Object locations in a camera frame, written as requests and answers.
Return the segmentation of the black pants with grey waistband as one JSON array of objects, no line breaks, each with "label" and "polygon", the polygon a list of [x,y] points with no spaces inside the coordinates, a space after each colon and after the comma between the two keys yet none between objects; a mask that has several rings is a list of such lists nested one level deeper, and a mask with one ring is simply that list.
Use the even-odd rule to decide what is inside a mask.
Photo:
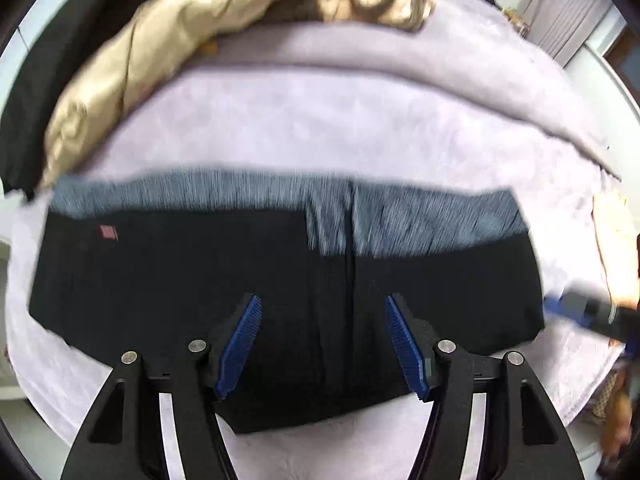
[{"label": "black pants with grey waistband", "polygon": [[406,394],[384,326],[393,292],[472,353],[544,328],[532,242],[507,190],[222,170],[58,182],[29,312],[104,364],[134,350],[161,367],[255,294],[262,322],[219,408],[248,434]]}]

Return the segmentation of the lavender fleece blanket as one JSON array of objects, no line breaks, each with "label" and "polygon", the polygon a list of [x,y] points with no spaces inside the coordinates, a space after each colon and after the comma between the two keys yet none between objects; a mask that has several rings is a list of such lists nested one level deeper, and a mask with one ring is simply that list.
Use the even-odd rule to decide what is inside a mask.
[{"label": "lavender fleece blanket", "polygon": [[[605,290],[591,219],[605,174],[568,141],[483,110],[461,96],[388,75],[212,63],[188,68],[120,124],[81,167],[128,179],[179,166],[328,172],[485,191],[512,186],[530,227],[544,292],[570,283]],[[17,380],[66,446],[107,367],[47,333],[27,313],[50,194],[14,217],[6,314]],[[560,318],[518,348],[570,424],[620,348]],[[297,427],[224,438],[241,479],[400,479],[431,405],[405,396]]]}]

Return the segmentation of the grey curtain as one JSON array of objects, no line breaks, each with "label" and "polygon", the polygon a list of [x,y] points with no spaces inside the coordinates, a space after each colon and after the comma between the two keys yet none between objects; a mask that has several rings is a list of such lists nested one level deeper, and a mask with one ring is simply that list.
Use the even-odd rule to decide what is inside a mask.
[{"label": "grey curtain", "polygon": [[611,0],[532,0],[526,39],[564,67],[612,6]]}]

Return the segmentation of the beige crumpled garment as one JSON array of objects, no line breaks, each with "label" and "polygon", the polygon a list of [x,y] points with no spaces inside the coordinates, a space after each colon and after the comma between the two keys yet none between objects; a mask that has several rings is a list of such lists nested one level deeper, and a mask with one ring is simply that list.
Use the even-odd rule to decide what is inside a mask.
[{"label": "beige crumpled garment", "polygon": [[37,183],[74,169],[116,124],[217,36],[255,23],[363,22],[417,32],[436,0],[148,0],[74,73],[44,130]]}]

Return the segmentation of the black garment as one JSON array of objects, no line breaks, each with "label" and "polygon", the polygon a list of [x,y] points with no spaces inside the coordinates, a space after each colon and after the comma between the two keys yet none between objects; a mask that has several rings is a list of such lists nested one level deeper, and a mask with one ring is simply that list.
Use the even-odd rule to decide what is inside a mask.
[{"label": "black garment", "polygon": [[26,55],[1,115],[1,181],[30,200],[43,174],[44,130],[83,62],[146,0],[68,0]]}]

